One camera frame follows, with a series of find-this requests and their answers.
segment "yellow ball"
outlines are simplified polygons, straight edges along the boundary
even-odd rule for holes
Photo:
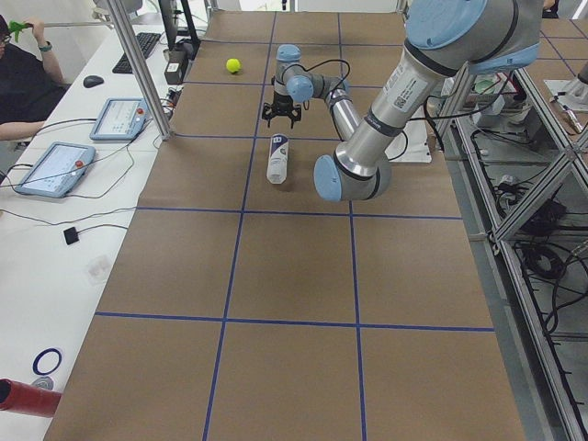
[[[231,74],[237,74],[241,70],[241,62],[236,58],[227,60],[227,71]]]

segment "blue grid line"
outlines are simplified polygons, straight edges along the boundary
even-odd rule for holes
[[[349,213],[326,213],[313,211],[279,211],[279,210],[263,210],[263,209],[199,209],[190,207],[144,207],[138,206],[139,210],[150,211],[186,211],[186,212],[205,212],[205,213],[229,213],[229,214],[267,214],[276,216],[325,216],[325,217],[347,217]],[[370,218],[370,219],[415,219],[424,221],[463,221],[458,216],[430,216],[430,215],[411,215],[411,214],[367,214],[357,213],[351,214],[354,218]]]
[[[431,215],[412,215],[412,214],[354,214],[356,218],[384,218],[384,219],[424,219],[430,221],[463,221],[460,216],[431,216]]]
[[[578,29],[578,30],[580,31],[580,33],[581,33],[582,35],[584,35],[584,38],[585,38],[585,39],[588,39],[588,35],[586,35],[586,33],[585,33],[583,30],[581,30],[581,29],[580,29],[580,27],[579,27],[578,25],[576,25],[576,22],[575,22],[575,20],[570,20],[570,22],[571,22],[571,24],[572,24],[572,25],[573,25],[573,26],[574,26],[576,29]]]
[[[274,32],[276,30],[276,20],[277,20],[277,13],[274,13],[274,19],[272,22],[272,31],[271,31],[270,38],[269,38],[270,44],[268,45],[268,48],[267,48],[266,70],[264,72],[264,83],[266,82],[267,71],[269,69],[269,64],[270,64],[271,47],[272,47],[271,42],[274,39]],[[227,317],[229,315],[229,307],[231,304],[232,283],[234,280],[235,268],[237,266],[237,257],[239,255],[239,245],[241,242],[241,234],[243,232],[243,219],[244,219],[245,204],[247,201],[247,191],[249,188],[249,182],[251,180],[251,171],[252,171],[253,163],[254,163],[255,137],[257,135],[257,132],[259,131],[259,119],[261,117],[261,108],[262,108],[262,104],[264,102],[265,91],[266,91],[266,86],[263,85],[261,88],[261,94],[259,97],[259,106],[258,106],[259,110],[257,111],[257,120],[255,122],[254,141],[253,141],[253,145],[251,148],[251,155],[249,157],[249,169],[247,170],[247,180],[245,182],[245,189],[243,191],[243,203],[241,206],[241,216],[239,218],[239,228],[237,230],[237,238],[235,240],[235,249],[234,249],[234,253],[232,256],[231,276],[229,277],[229,286],[227,287],[227,298],[225,300],[224,312],[222,315],[223,321],[222,321],[222,326],[220,327],[219,345],[217,347],[217,356],[216,356],[216,360],[214,362],[214,372],[212,374],[212,382],[210,385],[209,405],[208,405],[208,409],[207,409],[207,413],[206,413],[206,422],[204,424],[204,430],[202,433],[202,441],[207,441],[208,437],[209,437],[210,417],[212,416],[212,406],[214,404],[214,395],[215,395],[215,391],[216,391],[217,380],[219,378],[219,368],[220,368],[220,364],[221,364],[221,353],[222,353],[222,346],[224,343],[224,334],[225,334],[225,330],[226,330]]]
[[[203,317],[173,314],[140,314],[132,312],[96,311],[94,315],[97,315],[99,317],[116,317],[122,319],[174,320],[179,322],[222,322],[222,318],[220,317]]]
[[[570,67],[570,65],[568,64],[568,62],[565,61],[565,59],[563,58],[563,56],[561,56],[560,51],[558,51],[558,48],[555,47],[555,45],[551,42],[550,37],[546,36],[543,31],[541,31],[541,33],[543,34],[543,36],[545,37],[545,40],[548,41],[549,45],[553,48],[553,50],[558,54],[558,56],[560,57],[560,60],[563,61],[563,63],[566,65],[566,67],[568,68],[568,70],[575,75],[573,69]]]
[[[380,329],[400,331],[429,331],[429,332],[451,332],[451,333],[494,333],[491,327],[476,326],[433,326],[422,324],[383,324],[383,323],[348,323],[348,322],[314,322],[308,320],[275,320],[275,319],[245,319],[239,317],[206,317],[173,314],[141,314],[131,312],[96,311],[96,316],[112,317],[120,319],[147,319],[178,322],[215,322],[215,323],[245,323],[264,325],[285,325],[285,326],[312,326],[319,328],[358,328],[358,329]]]
[[[339,58],[343,59],[343,46],[342,46],[342,32],[341,32],[341,14],[337,13],[337,29],[339,31]],[[343,65],[340,66],[341,77],[343,78]],[[356,309],[356,345],[357,345],[357,383],[359,386],[359,411],[360,411],[360,423],[361,423],[361,439],[362,441],[368,441],[368,425],[366,422],[366,394],[364,387],[364,362],[363,362],[363,350],[361,345],[361,314],[359,308],[359,287],[357,283],[357,254],[356,254],[356,233],[354,228],[353,219],[353,202],[349,201],[348,204],[348,216],[349,216],[349,240],[351,244],[351,268],[353,273],[353,294],[354,303]]]
[[[362,323],[364,329],[396,329],[405,331],[436,331],[451,333],[494,333],[492,327],[475,327],[475,326],[427,326],[421,324],[380,324],[380,323]]]
[[[268,86],[271,83],[230,83],[230,82],[222,82],[222,81],[185,81],[185,85],[256,85],[256,86]],[[382,85],[351,85],[351,88],[356,89],[381,89]]]
[[[177,136],[178,138],[194,138],[194,139],[205,139],[205,140],[206,139],[212,139],[212,140],[223,140],[223,139],[228,139],[228,140],[269,140],[271,138],[270,136],[265,136],[265,135],[226,136],[226,135],[190,135],[187,133],[177,133],[175,136]],[[288,137],[288,138],[291,140],[294,140],[294,141],[328,141],[328,142],[333,142],[333,141],[339,142],[340,141],[336,138],[298,138],[298,137]]]
[[[351,264],[353,271],[353,292],[356,306],[356,341],[357,341],[357,375],[359,376],[359,409],[361,411],[361,436],[363,441],[368,440],[368,423],[366,417],[366,391],[364,381],[364,361],[361,343],[361,309],[359,305],[359,284],[357,280],[357,252],[356,230],[353,214],[353,202],[349,201],[349,231],[351,235]]]
[[[264,85],[263,83],[232,83],[230,81],[185,81],[184,85]]]
[[[284,44],[279,42],[267,42],[267,41],[234,41],[234,40],[213,40],[213,39],[205,39],[202,41],[210,42],[210,43],[220,43],[220,44]],[[401,48],[404,46],[404,43],[313,43],[311,41],[289,41],[288,44],[295,44],[297,46],[363,46],[363,47],[384,47],[384,48]]]
[[[557,39],[557,40],[586,40],[585,37],[556,37],[555,35],[548,36],[543,31],[541,31],[541,33],[543,33],[543,36],[546,39]]]
[[[143,207],[138,206],[136,209],[143,211],[188,211],[197,213],[228,213],[228,214],[241,214],[243,213],[240,209],[195,209],[195,208],[182,208],[182,207]]]
[[[188,135],[185,133],[176,133],[175,136],[178,138],[205,138],[213,140],[253,140],[255,136],[245,135]]]

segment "tablet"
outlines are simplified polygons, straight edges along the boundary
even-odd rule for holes
[[[62,198],[80,180],[94,160],[88,145],[54,142],[15,187],[23,195]]]
[[[147,118],[142,98],[109,98],[90,132],[93,141],[132,141]]]

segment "computer mouse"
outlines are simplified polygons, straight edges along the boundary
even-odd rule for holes
[[[88,89],[95,85],[101,85],[102,83],[104,83],[104,78],[98,75],[88,75],[84,78],[84,87]]]

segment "keyboard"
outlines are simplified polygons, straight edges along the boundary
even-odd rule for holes
[[[143,57],[149,58],[160,37],[161,34],[155,32],[139,32],[137,34],[137,41],[139,42],[139,47],[143,52]],[[112,73],[132,74],[132,68],[130,67],[130,62],[126,54],[122,54],[119,62],[117,62],[117,64],[112,68]]]

